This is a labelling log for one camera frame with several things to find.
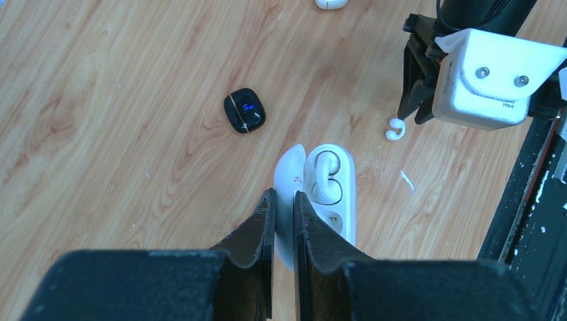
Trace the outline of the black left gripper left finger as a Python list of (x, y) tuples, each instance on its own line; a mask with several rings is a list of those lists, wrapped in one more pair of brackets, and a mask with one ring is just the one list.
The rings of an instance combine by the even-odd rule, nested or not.
[(275, 192), (209, 249), (82, 249), (47, 271), (23, 320), (269, 320)]

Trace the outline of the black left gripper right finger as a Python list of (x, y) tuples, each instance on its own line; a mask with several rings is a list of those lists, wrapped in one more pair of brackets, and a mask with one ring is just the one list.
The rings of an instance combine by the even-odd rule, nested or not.
[(305, 193), (293, 209), (298, 320), (537, 320), (496, 261), (379, 260), (319, 218)]

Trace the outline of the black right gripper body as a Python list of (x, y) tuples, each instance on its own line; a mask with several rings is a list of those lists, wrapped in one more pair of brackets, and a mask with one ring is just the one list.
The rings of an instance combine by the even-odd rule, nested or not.
[(447, 30), (432, 17), (410, 14), (403, 31), (409, 39), (403, 52), (403, 93), (397, 111), (401, 120), (415, 114), (415, 123), (424, 124), (434, 118), (432, 106), (445, 53), (435, 43)]

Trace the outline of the white ear-hook earbud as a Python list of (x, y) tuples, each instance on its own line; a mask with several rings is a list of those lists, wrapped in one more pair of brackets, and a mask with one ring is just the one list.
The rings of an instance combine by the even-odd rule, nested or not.
[(314, 200), (323, 205), (333, 205), (342, 198), (340, 183), (330, 177), (340, 170), (340, 159), (337, 154), (325, 151), (316, 159), (315, 184), (312, 190)]
[(391, 118), (388, 121), (390, 129), (385, 132), (385, 137), (389, 141), (400, 140), (406, 132), (405, 122), (399, 118)]

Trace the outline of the white oval charging case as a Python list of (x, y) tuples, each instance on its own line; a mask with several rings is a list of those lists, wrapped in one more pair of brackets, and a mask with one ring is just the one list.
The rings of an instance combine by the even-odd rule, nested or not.
[(293, 205), (304, 192), (317, 216), (351, 245), (356, 244), (356, 169), (352, 155), (337, 144), (307, 153), (302, 144), (287, 150), (273, 176), (276, 196), (275, 249), (294, 271)]

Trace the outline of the black glossy charging case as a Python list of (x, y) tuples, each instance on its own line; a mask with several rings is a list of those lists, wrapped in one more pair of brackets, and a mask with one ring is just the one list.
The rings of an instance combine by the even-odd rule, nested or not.
[(223, 107), (230, 125), (239, 134), (257, 130), (266, 121), (263, 104), (250, 88), (241, 88), (228, 94)]

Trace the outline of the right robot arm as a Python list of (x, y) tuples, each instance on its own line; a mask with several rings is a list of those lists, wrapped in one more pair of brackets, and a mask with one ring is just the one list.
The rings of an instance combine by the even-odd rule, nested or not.
[(535, 1), (447, 0), (435, 2), (435, 18), (410, 14), (403, 25), (409, 40), (403, 54), (403, 92), (397, 117), (404, 120), (415, 113), (416, 124), (434, 118), (433, 98), (445, 57), (435, 44), (436, 37), (467, 28), (515, 36), (535, 4)]

